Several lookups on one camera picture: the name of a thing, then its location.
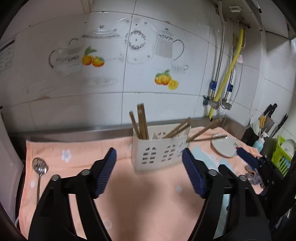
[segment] yellow pipe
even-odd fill
[[[220,85],[220,87],[219,87],[219,89],[218,89],[218,92],[217,92],[217,94],[216,94],[216,96],[215,96],[215,98],[214,98],[214,102],[217,102],[217,101],[219,100],[219,98],[221,97],[221,94],[222,94],[222,92],[223,92],[223,90],[224,90],[224,88],[225,88],[225,85],[226,85],[226,83],[227,83],[227,80],[228,80],[228,78],[229,78],[229,76],[230,76],[230,74],[231,74],[232,68],[233,68],[233,66],[235,65],[236,61],[237,61],[237,58],[238,58],[238,56],[239,56],[239,54],[240,54],[240,51],[241,51],[241,49],[242,49],[242,39],[243,39],[243,35],[244,35],[244,29],[243,29],[243,28],[240,28],[240,29],[239,29],[239,41],[238,41],[238,43],[237,43],[237,50],[235,51],[235,55],[234,55],[234,57],[233,57],[233,59],[232,59],[232,62],[231,62],[231,64],[230,64],[230,66],[229,66],[229,68],[228,68],[228,70],[227,70],[227,73],[226,73],[226,75],[225,75],[225,77],[224,77],[224,79],[223,79],[223,81],[222,81],[222,83],[221,83],[221,85]],[[208,118],[209,118],[209,119],[212,118],[212,116],[213,116],[213,112],[214,112],[214,109],[213,109],[213,107],[211,107],[211,109],[210,109],[210,113],[209,113],[209,115],[208,115]]]

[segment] green plastic dish rack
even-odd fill
[[[272,155],[271,161],[276,165],[276,167],[280,170],[280,172],[285,176],[288,172],[288,169],[291,165],[292,157],[281,148],[282,143],[285,139],[278,135],[276,150]]]

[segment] light blue cloth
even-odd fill
[[[229,164],[229,162],[226,159],[222,158],[221,161],[218,162],[214,155],[210,155],[210,154],[202,151],[199,146],[195,146],[194,149],[191,151],[191,153],[195,159],[203,161],[208,169],[214,169],[217,172],[219,172],[218,166],[220,164],[224,164],[225,166],[227,166],[229,168],[229,170],[231,170],[233,172],[231,165]],[[220,217],[219,217],[218,226],[217,226],[214,238],[220,237],[223,234],[225,223],[226,223],[226,218],[227,218],[227,213],[228,213],[226,208],[229,205],[229,199],[230,199],[229,194],[223,195]]]

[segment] pink cloth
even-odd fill
[[[197,133],[203,127],[190,131]],[[208,130],[200,137],[228,134],[222,128]],[[256,149],[238,143],[254,156]],[[40,194],[54,174],[61,177],[77,175],[102,159],[110,147],[117,151],[114,166],[105,192],[95,200],[99,214],[113,241],[187,240],[201,212],[204,200],[195,194],[182,163],[154,172],[135,173],[131,164],[132,137],[119,139],[56,143],[27,142],[26,176],[21,200],[19,222],[22,234],[28,238],[29,228],[36,208],[38,175],[32,169],[32,159],[46,161],[49,171],[42,176]],[[210,141],[192,143],[216,157]],[[236,175],[244,174],[246,163],[238,156],[226,158]],[[256,193],[261,188],[254,186]],[[76,232],[85,238],[80,222],[76,199],[70,195],[72,217]]]

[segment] black knife handle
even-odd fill
[[[271,115],[274,113],[274,111],[276,110],[276,108],[277,108],[277,104],[274,104],[272,106],[271,110],[269,111],[268,115],[267,115],[269,118],[271,118]]]
[[[282,120],[281,123],[279,124],[279,129],[283,126],[283,124],[286,122],[287,119],[288,119],[288,115],[285,114],[283,120]]]
[[[272,105],[270,104],[270,105],[266,108],[266,110],[263,112],[263,115],[266,116],[267,113],[268,113],[271,109],[272,109]]]

